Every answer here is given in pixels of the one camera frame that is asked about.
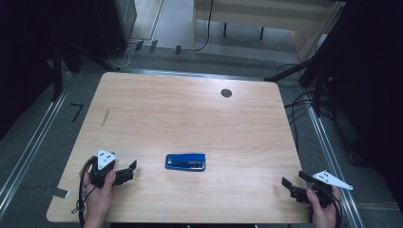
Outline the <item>grey tape strip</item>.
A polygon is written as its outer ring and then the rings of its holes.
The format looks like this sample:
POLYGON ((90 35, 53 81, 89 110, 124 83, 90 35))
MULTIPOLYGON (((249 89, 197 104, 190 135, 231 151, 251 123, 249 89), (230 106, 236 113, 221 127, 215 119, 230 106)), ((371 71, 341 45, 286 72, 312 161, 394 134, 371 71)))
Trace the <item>grey tape strip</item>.
POLYGON ((46 195, 52 196, 52 197, 57 197, 57 198, 61 198, 61 199, 65 199, 68 197, 69 195, 69 191, 65 190, 65 189, 61 189, 61 188, 57 188, 57 187, 48 187, 44 193, 46 195))

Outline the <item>dark cabinet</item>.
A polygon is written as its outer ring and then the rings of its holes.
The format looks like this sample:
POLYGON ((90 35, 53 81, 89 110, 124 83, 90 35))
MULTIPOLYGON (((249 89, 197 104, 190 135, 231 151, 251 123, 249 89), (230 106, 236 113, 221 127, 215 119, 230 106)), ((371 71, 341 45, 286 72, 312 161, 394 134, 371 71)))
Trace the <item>dark cabinet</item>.
POLYGON ((101 32, 101 56, 113 58, 126 49, 137 11, 134 0, 94 0, 101 32))

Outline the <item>blue stapler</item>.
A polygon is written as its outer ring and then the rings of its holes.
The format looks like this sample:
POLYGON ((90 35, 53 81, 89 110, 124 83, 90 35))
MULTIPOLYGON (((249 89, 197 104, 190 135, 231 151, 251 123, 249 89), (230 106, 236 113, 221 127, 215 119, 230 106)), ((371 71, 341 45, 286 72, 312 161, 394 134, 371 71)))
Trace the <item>blue stapler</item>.
POLYGON ((168 154, 165 168, 171 170, 202 172, 205 170, 206 157, 203 153, 168 154))

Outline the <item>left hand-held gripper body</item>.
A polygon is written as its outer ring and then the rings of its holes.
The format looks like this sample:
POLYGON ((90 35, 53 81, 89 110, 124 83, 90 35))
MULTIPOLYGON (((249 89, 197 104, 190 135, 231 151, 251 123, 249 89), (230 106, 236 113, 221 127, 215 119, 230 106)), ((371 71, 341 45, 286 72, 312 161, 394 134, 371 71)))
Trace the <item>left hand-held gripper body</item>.
POLYGON ((102 188, 105 184, 106 175, 114 168, 117 156, 103 149, 98 150, 98 156, 92 164, 89 174, 90 182, 97 188, 102 188))

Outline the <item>metal floor rail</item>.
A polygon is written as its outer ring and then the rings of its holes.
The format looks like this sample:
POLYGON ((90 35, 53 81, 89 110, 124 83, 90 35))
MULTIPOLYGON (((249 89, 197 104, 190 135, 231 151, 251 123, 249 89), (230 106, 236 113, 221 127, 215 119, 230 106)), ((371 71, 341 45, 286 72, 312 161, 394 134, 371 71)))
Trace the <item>metal floor rail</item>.
MULTIPOLYGON (((334 176, 344 181, 344 175, 337 161, 334 149, 332 148, 330 140, 327 136, 322 120, 317 116, 316 112, 311 107, 309 108, 308 113, 313 127, 317 133, 317 137, 327 161, 329 171, 334 176)), ((365 228, 352 191, 340 188, 340 193, 342 197, 342 208, 347 220, 349 221, 350 228, 365 228)))
POLYGON ((57 99, 52 101, 52 85, 34 101, 0 141, 0 167, 6 169, 5 175, 0 178, 0 221, 12 204, 24 176, 63 106, 75 74, 68 71, 62 79, 62 92, 57 99))

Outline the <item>person's left hand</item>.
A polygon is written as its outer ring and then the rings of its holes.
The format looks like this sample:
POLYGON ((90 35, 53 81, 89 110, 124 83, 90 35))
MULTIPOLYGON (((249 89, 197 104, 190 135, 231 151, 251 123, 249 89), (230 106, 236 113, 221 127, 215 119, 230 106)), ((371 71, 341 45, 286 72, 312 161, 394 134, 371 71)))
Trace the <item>person's left hand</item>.
POLYGON ((89 180, 89 174, 85 173, 84 186, 86 187, 86 218, 106 221, 113 201, 112 185, 116 174, 110 170, 105 178, 102 188, 93 187, 89 180))

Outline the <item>light wooden desk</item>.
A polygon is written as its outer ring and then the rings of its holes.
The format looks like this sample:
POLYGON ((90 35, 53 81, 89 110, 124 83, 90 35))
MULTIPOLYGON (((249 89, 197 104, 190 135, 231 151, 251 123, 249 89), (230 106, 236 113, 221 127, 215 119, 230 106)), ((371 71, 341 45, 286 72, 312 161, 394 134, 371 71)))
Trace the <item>light wooden desk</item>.
POLYGON ((191 47, 198 20, 290 31, 301 62, 310 58, 342 8, 341 0, 193 0, 191 47))

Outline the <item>black metal stand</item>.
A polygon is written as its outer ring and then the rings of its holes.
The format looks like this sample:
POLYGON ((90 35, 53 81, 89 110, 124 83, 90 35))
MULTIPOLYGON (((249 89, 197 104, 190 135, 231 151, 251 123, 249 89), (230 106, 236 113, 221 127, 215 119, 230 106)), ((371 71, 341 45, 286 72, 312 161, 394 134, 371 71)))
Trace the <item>black metal stand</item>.
POLYGON ((53 47, 53 96, 51 99, 53 102, 55 102, 61 96, 63 90, 62 61, 65 61, 70 70, 79 72, 82 68, 82 64, 78 59, 79 54, 86 56, 104 69, 112 71, 121 69, 119 66, 112 66, 111 64, 108 64, 95 53, 85 49, 76 42, 66 39, 58 40, 53 47))
POLYGON ((265 77, 265 82, 273 82, 276 83, 279 80, 282 80, 296 72, 299 72, 304 69, 304 72, 299 79, 299 84, 302 87, 310 86, 312 83, 315 83, 314 90, 314 99, 313 99, 313 109, 317 116, 320 116, 320 95, 322 92, 322 88, 324 85, 324 75, 325 75, 325 66, 322 61, 325 58, 326 50, 324 47, 321 47, 311 58, 308 60, 297 64, 291 68, 288 68, 281 73, 278 73, 275 76, 265 77))

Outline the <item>person's right hand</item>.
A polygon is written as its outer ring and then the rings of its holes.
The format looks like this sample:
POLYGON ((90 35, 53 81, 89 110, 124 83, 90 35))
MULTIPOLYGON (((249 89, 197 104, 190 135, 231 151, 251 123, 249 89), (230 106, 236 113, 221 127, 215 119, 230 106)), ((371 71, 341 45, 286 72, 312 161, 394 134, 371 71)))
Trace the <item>person's right hand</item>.
POLYGON ((317 194, 312 188, 308 188, 306 195, 309 203, 304 204, 306 210, 312 212, 313 228, 339 228, 341 222, 340 192, 337 187, 332 187, 333 200, 326 208, 320 205, 317 194))

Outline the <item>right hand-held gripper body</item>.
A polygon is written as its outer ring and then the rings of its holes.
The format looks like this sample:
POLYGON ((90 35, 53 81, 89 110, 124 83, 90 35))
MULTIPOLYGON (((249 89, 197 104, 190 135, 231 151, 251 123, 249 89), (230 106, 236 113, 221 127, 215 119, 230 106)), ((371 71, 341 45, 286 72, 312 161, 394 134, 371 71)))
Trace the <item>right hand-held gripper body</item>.
MULTIPOLYGON (((333 200, 332 195, 332 187, 339 187, 347 190, 353 190, 353 186, 349 183, 346 183, 343 180, 335 177, 331 173, 326 170, 310 175, 312 177, 312 181, 308 182, 311 184, 311 188, 317 194, 320 205, 325 208, 329 204, 331 204, 333 200)), ((307 198, 306 190, 293 185, 293 189, 291 190, 291 197, 296 199, 297 202, 305 202, 309 203, 310 201, 307 198)))

